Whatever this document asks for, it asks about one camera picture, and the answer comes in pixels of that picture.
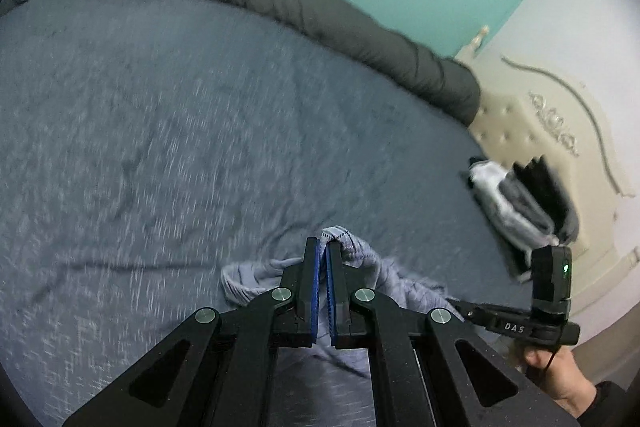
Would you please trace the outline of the person's right hand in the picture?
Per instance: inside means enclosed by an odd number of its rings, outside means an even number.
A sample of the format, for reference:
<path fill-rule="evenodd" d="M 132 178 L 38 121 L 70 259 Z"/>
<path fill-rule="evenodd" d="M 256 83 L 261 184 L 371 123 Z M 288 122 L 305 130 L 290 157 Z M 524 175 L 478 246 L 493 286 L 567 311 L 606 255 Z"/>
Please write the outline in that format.
<path fill-rule="evenodd" d="M 562 346 L 555 353 L 527 347 L 523 355 L 528 366 L 546 371 L 541 387 L 574 418 L 585 413 L 596 399 L 596 386 L 579 369 L 569 347 Z"/>

